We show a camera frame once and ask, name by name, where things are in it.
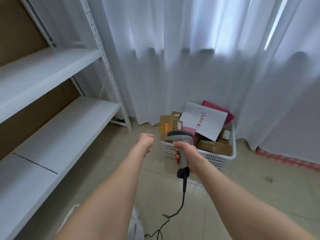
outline white plastic basket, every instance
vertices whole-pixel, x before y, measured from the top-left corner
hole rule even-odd
[[[220,171],[222,171],[228,165],[228,163],[232,159],[234,159],[237,155],[236,137],[235,137],[235,129],[234,129],[233,123],[230,122],[224,125],[223,128],[231,131],[230,139],[229,139],[229,144],[232,145],[231,156],[224,156],[224,155],[216,154],[213,152],[207,152],[207,151],[198,149],[198,152]],[[177,151],[178,149],[170,142],[161,141],[161,143],[165,153],[165,157],[174,159],[174,152]]]

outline forearm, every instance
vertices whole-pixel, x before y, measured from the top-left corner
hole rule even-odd
[[[145,149],[136,144],[81,204],[57,239],[126,239]]]
[[[232,239],[314,239],[274,207],[229,180],[203,158],[197,176]]]

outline hand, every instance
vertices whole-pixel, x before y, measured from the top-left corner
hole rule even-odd
[[[153,146],[155,142],[155,136],[147,133],[141,133],[138,140],[137,145],[141,145],[145,150],[144,156],[146,157],[147,153],[150,152],[150,148]]]
[[[199,168],[199,165],[206,160],[197,150],[197,148],[194,145],[190,145],[186,142],[182,141],[175,141],[173,142],[175,147],[182,148],[184,151],[184,154],[186,155],[186,159],[188,160],[189,169],[192,173],[197,173],[197,169]],[[176,163],[179,165],[180,162],[180,155],[179,151],[173,153],[176,157]]]

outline white envelope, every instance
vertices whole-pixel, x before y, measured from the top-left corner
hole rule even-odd
[[[183,122],[183,126],[194,128],[199,134],[216,141],[227,115],[228,113],[217,109],[186,102],[179,120]]]

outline curtain fold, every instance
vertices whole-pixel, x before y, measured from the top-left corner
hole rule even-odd
[[[254,149],[320,74],[319,0],[88,2],[139,124],[208,100]]]

